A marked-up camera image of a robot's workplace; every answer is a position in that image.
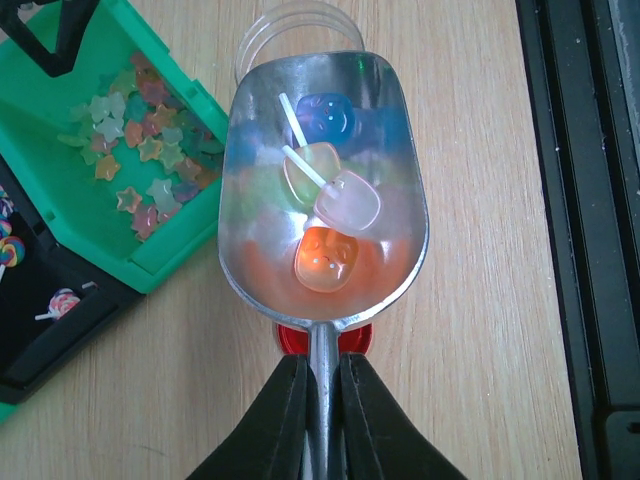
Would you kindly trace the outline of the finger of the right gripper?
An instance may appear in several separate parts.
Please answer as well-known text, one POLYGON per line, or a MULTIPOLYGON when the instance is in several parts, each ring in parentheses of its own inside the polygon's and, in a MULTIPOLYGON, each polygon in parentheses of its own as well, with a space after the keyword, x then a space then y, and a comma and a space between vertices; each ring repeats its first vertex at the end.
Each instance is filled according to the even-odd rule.
POLYGON ((2 1, 1 31, 48 76, 59 77, 73 70, 98 5, 98 0, 2 1), (42 7, 42 13, 52 13, 57 8, 50 39, 20 17, 26 4, 42 7))

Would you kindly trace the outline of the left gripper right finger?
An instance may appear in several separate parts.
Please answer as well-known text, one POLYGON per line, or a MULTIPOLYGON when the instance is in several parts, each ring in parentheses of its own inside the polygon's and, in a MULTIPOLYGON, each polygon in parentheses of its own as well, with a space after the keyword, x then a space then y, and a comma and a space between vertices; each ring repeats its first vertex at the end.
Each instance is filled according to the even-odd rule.
POLYGON ((464 475, 414 426, 367 358, 339 363, 349 479, 462 479, 464 475))

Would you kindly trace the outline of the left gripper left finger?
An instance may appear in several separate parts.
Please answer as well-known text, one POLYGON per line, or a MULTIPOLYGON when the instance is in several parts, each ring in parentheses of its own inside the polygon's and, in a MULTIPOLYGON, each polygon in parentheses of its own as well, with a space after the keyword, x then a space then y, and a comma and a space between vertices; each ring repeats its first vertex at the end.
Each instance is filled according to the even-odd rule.
POLYGON ((191 479, 297 479, 306 433, 308 363, 284 356, 227 438, 191 479))

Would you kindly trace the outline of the green bin star candies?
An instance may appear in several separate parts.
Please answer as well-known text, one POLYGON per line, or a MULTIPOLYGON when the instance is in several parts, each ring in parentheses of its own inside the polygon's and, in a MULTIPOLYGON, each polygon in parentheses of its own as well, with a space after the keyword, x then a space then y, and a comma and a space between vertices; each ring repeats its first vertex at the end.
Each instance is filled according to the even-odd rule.
POLYGON ((220 186, 210 183, 149 239, 141 241, 131 216, 117 208, 117 193, 145 193, 164 177, 163 165, 142 161, 119 143, 119 170, 112 180, 96 176, 80 152, 59 137, 73 132, 72 107, 91 100, 110 75, 143 53, 176 95, 218 139, 228 118, 215 99, 189 78, 169 48, 126 1, 103 1, 92 16, 74 69, 47 75, 19 46, 1 44, 1 164, 12 174, 56 241, 127 284, 148 293, 166 280, 217 230, 220 186))

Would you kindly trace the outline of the metal candy scoop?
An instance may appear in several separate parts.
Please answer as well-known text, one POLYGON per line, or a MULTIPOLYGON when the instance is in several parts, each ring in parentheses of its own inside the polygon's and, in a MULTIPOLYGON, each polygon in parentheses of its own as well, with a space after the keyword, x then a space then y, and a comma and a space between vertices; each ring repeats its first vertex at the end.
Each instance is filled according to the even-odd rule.
POLYGON ((339 336, 404 294, 428 246, 404 93, 371 52, 291 56, 241 78, 230 122, 220 263, 247 303, 307 334, 308 475, 342 479, 339 336))

